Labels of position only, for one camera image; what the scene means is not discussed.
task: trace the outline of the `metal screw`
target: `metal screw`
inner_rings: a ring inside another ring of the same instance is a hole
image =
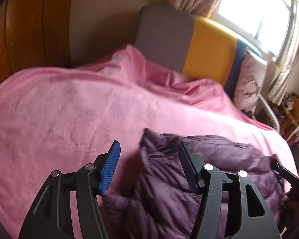
[[[52,177],[58,177],[59,174],[60,174],[59,171],[53,171],[53,172],[51,172],[51,176],[52,176]]]
[[[94,164],[87,164],[85,166],[85,169],[88,170],[88,171],[93,170],[94,169]]]
[[[239,175],[240,177],[246,178],[247,175],[248,175],[248,173],[245,172],[245,171],[239,171],[239,172],[238,172],[238,175]]]
[[[212,169],[214,169],[214,166],[212,166],[211,164],[205,164],[204,168],[208,171],[211,171]]]

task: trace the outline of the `window frame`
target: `window frame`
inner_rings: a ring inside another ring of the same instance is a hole
[[[282,0],[282,1],[284,2],[284,4],[286,5],[286,7],[289,10],[289,22],[288,22],[288,28],[287,28],[287,31],[285,33],[284,40],[283,40],[283,43],[280,47],[280,51],[279,51],[278,55],[274,55],[268,48],[266,48],[258,40],[259,33],[260,33],[260,30],[261,30],[261,26],[262,26],[262,20],[259,24],[257,33],[253,37],[250,33],[245,31],[239,25],[237,25],[234,22],[230,21],[226,17],[218,14],[219,7],[220,7],[220,4],[221,4],[222,0],[219,0],[218,5],[217,5],[217,7],[216,7],[216,9],[215,9],[215,11],[212,15],[212,19],[214,21],[222,24],[223,26],[231,29],[232,31],[234,31],[235,33],[240,35],[241,37],[245,38],[247,41],[249,41],[251,44],[253,44],[257,49],[259,49],[263,54],[269,55],[273,61],[278,62],[278,61],[281,60],[281,57],[283,57],[284,51],[288,47],[288,43],[289,43],[290,37],[292,36],[292,32],[293,32],[292,30],[294,29],[295,14],[296,14],[296,1],[295,0],[291,0],[291,6],[290,7],[286,4],[286,2],[284,0]]]

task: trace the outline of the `wrinkled fabric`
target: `wrinkled fabric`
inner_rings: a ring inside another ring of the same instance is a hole
[[[270,169],[268,156],[252,145],[233,143],[220,136],[183,138],[146,129],[139,150],[144,168],[134,190],[103,196],[103,206],[117,238],[187,239],[190,236],[201,196],[190,190],[179,161],[177,146],[182,140],[192,153],[221,171],[246,170],[278,222],[283,182]],[[223,192],[218,238],[224,237],[227,210],[228,193]]]
[[[277,154],[297,174],[286,141],[241,113],[219,83],[189,80],[128,45],[81,68],[26,69],[0,85],[4,228],[16,239],[51,171],[77,171],[106,153],[113,140],[120,142],[121,156],[110,191],[131,188],[141,166],[137,151],[144,128],[252,144],[266,156]],[[81,238],[79,223],[73,221],[76,238]]]

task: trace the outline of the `pink blanket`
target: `pink blanket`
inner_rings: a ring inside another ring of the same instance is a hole
[[[237,110],[220,84],[190,81],[128,45],[79,69],[27,69],[0,85],[0,222],[17,238],[50,172],[78,170],[113,140],[122,151],[110,190],[132,186],[144,128],[251,143],[296,174],[281,136]]]

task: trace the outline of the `pink pillow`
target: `pink pillow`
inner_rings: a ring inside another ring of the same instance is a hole
[[[234,95],[234,105],[241,111],[255,112],[266,71],[267,62],[246,48]]]

